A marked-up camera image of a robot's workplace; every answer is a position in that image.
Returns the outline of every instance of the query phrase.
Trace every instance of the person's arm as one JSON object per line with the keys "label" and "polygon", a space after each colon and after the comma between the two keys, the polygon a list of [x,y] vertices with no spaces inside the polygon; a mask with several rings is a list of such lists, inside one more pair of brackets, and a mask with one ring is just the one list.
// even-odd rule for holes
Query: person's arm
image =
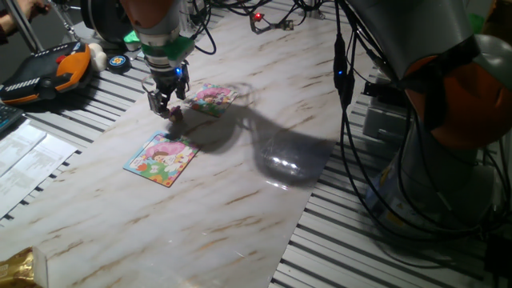
{"label": "person's arm", "polygon": [[16,25],[5,10],[0,11],[0,45],[7,43],[7,35],[11,34]]}

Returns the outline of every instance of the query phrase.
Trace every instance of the robotic arm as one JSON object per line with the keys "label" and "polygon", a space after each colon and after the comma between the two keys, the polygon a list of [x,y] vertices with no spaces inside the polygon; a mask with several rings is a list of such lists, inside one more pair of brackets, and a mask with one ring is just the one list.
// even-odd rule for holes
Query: robotic arm
{"label": "robotic arm", "polygon": [[179,34],[180,0],[121,0],[142,44],[145,60],[157,84],[147,91],[150,108],[171,118],[167,103],[173,92],[185,99],[189,75],[185,58],[194,50],[194,40]]}

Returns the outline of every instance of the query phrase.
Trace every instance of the black device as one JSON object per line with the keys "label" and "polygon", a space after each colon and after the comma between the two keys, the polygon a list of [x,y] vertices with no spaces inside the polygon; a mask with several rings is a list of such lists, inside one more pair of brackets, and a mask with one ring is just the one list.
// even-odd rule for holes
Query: black device
{"label": "black device", "polygon": [[16,123],[22,114],[23,110],[0,103],[0,133],[7,129],[11,124]]}

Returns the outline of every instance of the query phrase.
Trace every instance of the hand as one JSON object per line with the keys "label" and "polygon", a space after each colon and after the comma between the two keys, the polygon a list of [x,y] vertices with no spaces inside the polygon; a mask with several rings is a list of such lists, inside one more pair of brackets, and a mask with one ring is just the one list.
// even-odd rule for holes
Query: hand
{"label": "hand", "polygon": [[50,4],[45,4],[42,0],[18,0],[18,4],[28,20],[50,11]]}

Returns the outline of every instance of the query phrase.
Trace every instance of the paper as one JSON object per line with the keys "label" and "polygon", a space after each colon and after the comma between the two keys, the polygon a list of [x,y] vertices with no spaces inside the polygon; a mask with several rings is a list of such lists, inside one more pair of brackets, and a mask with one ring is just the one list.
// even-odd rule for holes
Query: paper
{"label": "paper", "polygon": [[166,136],[155,133],[123,168],[170,187],[199,149],[184,138],[173,141]]}
{"label": "paper", "polygon": [[0,177],[0,216],[9,213],[75,151],[72,145],[47,135]]}
{"label": "paper", "polygon": [[221,117],[236,97],[237,94],[231,89],[205,84],[186,102],[194,110]]}
{"label": "paper", "polygon": [[33,128],[28,123],[28,121],[23,123],[16,131],[0,141],[0,176],[46,136],[46,132]]}

